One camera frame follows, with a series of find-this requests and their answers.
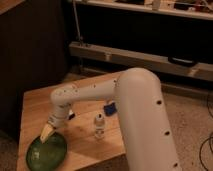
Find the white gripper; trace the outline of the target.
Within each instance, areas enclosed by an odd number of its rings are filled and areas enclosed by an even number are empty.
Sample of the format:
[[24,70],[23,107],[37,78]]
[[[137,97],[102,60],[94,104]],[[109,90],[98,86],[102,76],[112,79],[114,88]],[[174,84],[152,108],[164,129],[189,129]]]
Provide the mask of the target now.
[[55,106],[49,116],[48,123],[44,126],[40,140],[45,143],[47,139],[55,132],[55,128],[61,127],[68,119],[70,107]]

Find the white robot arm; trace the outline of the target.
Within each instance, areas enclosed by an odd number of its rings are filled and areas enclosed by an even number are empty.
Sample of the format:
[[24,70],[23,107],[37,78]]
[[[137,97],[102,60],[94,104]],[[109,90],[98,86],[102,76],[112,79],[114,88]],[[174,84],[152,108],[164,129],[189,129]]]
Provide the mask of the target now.
[[161,82],[151,71],[131,68],[118,77],[77,88],[64,86],[50,95],[53,112],[40,139],[45,142],[68,118],[73,103],[112,100],[118,113],[130,171],[182,171]]

